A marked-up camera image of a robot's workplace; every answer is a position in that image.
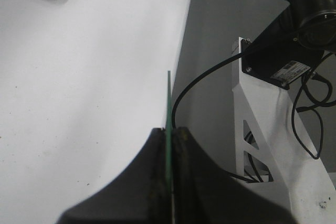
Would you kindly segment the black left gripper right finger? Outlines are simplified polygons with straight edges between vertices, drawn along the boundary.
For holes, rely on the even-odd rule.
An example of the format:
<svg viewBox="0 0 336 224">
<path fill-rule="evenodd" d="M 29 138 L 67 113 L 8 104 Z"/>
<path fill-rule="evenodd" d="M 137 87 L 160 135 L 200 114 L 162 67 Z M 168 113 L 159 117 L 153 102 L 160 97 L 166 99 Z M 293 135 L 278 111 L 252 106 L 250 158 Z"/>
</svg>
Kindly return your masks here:
<svg viewBox="0 0 336 224">
<path fill-rule="evenodd" d="M 172 132 L 177 223 L 295 223 L 291 213 L 222 170 L 185 127 Z"/>
</svg>

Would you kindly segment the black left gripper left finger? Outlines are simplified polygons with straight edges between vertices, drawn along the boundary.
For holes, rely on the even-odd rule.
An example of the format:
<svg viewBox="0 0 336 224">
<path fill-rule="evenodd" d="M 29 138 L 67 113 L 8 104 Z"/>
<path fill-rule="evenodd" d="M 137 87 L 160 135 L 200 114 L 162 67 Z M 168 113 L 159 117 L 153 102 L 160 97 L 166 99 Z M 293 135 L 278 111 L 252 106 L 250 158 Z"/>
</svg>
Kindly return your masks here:
<svg viewBox="0 0 336 224">
<path fill-rule="evenodd" d="M 121 174 L 67 209 L 58 223 L 171 223 L 165 175 L 165 131 L 154 128 Z"/>
</svg>

